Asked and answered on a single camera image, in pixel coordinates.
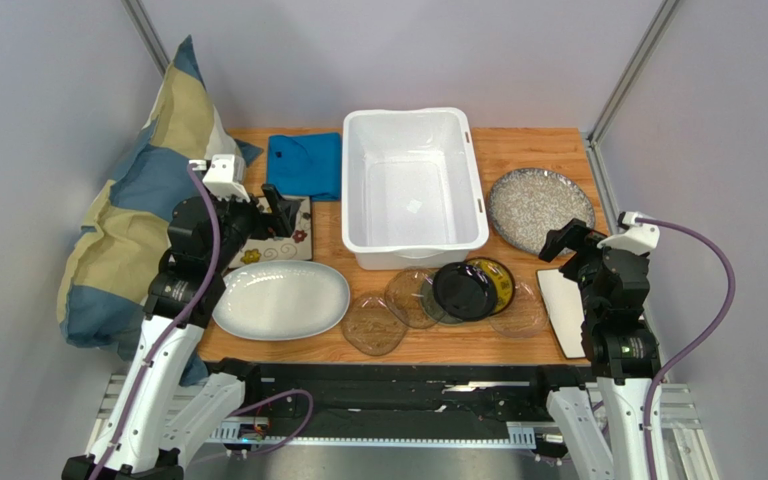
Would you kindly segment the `yellow patterned round plate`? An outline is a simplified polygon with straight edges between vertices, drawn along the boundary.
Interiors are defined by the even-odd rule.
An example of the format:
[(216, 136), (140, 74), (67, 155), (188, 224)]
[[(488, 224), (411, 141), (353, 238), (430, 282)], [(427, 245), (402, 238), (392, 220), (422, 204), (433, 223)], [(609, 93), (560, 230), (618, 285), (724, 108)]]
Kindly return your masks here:
[(487, 257), (469, 259), (467, 264), (482, 270), (496, 288), (497, 300), (491, 316), (504, 311), (515, 296), (515, 282), (511, 271), (501, 262)]

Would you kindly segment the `black round plate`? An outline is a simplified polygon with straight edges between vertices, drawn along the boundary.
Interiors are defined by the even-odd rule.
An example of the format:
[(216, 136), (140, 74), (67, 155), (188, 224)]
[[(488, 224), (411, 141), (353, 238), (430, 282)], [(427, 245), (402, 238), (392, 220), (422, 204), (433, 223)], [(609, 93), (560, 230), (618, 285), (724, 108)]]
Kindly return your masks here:
[(479, 267), (453, 262), (441, 267), (432, 279), (435, 302), (449, 316), (465, 322), (489, 317), (496, 308), (498, 292)]

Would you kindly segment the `white plastic bin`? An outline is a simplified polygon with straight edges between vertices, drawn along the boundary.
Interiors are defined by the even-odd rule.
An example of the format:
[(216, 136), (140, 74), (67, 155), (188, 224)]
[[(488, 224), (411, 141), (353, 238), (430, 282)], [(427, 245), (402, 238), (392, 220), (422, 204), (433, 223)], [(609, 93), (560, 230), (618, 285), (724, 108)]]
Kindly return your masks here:
[(341, 235), (365, 270), (436, 268), (490, 237), (466, 114), (358, 110), (343, 121)]

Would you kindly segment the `clear amber square glass plate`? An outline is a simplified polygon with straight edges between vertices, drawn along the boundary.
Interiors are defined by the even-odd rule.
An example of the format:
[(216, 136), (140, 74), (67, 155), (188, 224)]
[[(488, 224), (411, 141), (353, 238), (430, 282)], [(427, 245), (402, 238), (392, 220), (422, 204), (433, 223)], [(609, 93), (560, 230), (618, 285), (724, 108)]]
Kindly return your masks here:
[(364, 355), (380, 357), (395, 350), (408, 327), (376, 293), (364, 293), (349, 306), (339, 323), (346, 341)]

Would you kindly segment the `clear round glass plate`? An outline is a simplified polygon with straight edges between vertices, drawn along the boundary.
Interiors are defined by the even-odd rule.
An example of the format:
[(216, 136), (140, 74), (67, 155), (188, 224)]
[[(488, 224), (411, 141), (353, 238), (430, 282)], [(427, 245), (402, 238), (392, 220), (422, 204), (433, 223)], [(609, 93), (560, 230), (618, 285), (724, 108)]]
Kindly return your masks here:
[(406, 269), (397, 273), (385, 288), (387, 308), (410, 329), (425, 330), (437, 324), (425, 314), (419, 302), (419, 289), (428, 275), (433, 276), (433, 271)]

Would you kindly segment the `grey speckled saucer plate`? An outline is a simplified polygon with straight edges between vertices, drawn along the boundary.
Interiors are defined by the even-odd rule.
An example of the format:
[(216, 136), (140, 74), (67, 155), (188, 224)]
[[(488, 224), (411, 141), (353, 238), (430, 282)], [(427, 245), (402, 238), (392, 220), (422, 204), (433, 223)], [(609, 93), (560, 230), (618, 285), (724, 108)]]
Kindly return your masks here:
[(442, 307), (435, 300), (433, 293), (433, 276), (428, 275), (422, 281), (419, 289), (419, 302), (425, 314), (438, 324), (447, 326), (463, 324), (463, 320), (448, 314), (442, 309)]

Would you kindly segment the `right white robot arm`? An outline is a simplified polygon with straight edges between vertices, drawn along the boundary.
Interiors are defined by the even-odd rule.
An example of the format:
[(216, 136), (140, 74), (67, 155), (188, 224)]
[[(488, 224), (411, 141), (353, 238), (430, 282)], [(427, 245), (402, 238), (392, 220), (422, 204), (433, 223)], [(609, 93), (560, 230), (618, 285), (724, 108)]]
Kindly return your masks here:
[(650, 284), (649, 255), (660, 231), (638, 212), (623, 212), (619, 234), (606, 236), (573, 219), (546, 235), (539, 257), (574, 255), (560, 269), (579, 291), (582, 345), (606, 411), (604, 436), (590, 396), (570, 367), (543, 366), (537, 373), (546, 410), (561, 431), (582, 479), (666, 479), (669, 476), (658, 402), (662, 390), (658, 342), (642, 321)]

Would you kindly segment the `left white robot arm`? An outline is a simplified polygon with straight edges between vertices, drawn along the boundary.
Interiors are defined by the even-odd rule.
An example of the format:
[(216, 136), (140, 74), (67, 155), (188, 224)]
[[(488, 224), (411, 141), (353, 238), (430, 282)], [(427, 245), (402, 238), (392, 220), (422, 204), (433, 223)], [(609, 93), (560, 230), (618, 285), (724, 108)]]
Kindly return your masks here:
[(170, 404), (225, 291), (223, 272), (251, 239), (294, 234), (301, 202), (262, 187), (266, 207), (240, 187), (179, 202), (144, 305), (135, 356), (114, 409), (89, 452), (64, 479), (181, 479), (194, 453), (259, 383), (258, 366), (226, 358), (176, 416)]

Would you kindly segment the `floral square plate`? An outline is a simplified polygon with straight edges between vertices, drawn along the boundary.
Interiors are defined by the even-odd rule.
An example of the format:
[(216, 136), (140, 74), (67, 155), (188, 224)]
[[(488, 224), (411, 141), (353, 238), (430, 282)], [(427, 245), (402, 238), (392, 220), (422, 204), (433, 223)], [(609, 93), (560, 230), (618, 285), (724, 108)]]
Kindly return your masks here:
[(231, 260), (228, 269), (237, 269), (253, 263), (263, 263), (275, 260), (313, 259), (313, 215), (312, 202), (309, 197), (288, 196), (289, 200), (300, 202), (296, 215), (294, 231), (289, 237), (270, 238), (266, 240), (248, 240)]

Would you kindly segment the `speckled round ceramic plate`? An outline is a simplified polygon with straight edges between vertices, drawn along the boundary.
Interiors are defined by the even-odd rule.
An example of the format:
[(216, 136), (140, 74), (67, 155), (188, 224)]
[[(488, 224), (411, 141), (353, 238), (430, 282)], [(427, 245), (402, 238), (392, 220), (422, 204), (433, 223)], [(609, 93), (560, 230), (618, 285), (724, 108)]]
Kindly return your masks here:
[(497, 233), (513, 247), (537, 255), (546, 235), (571, 220), (596, 226), (594, 207), (578, 184), (546, 169), (520, 168), (491, 187), (488, 216)]

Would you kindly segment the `folded blue cloth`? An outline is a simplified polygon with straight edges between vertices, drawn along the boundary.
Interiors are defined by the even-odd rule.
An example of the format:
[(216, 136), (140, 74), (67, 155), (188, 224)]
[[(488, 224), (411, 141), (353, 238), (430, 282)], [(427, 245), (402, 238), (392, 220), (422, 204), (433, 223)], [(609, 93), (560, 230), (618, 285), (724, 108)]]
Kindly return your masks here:
[(339, 133), (273, 135), (267, 153), (267, 183), (282, 195), (306, 196), (312, 201), (340, 200)]

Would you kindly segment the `white rectangular plate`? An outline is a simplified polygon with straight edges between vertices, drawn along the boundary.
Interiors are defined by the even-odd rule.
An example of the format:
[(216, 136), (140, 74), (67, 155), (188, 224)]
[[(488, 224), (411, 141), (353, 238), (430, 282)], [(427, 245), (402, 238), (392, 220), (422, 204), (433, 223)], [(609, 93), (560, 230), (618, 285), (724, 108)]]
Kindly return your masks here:
[(566, 279), (558, 269), (536, 272), (545, 309), (563, 355), (567, 359), (585, 359), (582, 347), (584, 322), (580, 291), (576, 283)]

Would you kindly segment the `large white oval plate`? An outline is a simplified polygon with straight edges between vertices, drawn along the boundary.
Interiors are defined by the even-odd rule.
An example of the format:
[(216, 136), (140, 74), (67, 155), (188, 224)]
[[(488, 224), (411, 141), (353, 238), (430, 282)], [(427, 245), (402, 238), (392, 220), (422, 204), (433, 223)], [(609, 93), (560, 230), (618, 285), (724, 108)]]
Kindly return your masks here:
[(228, 273), (226, 290), (213, 311), (225, 332), (255, 341), (289, 341), (337, 325), (350, 305), (348, 281), (317, 262), (278, 260)]

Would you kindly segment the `clear glass plate right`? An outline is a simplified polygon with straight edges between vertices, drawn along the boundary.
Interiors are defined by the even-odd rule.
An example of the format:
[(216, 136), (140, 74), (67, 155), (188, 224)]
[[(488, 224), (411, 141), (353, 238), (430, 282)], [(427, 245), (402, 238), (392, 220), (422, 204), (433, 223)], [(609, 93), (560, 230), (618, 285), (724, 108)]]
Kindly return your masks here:
[(547, 327), (548, 315), (535, 280), (502, 280), (497, 295), (497, 306), (488, 320), (500, 335), (529, 338)]

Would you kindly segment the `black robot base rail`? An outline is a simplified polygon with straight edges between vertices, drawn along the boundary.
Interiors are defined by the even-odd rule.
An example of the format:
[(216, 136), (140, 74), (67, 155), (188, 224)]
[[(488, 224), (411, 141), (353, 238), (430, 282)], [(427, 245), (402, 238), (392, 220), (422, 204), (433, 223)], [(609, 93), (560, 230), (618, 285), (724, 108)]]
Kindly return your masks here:
[(543, 395), (585, 366), (278, 364), (258, 366), (244, 401), (275, 436), (503, 440), (510, 422), (548, 424)]

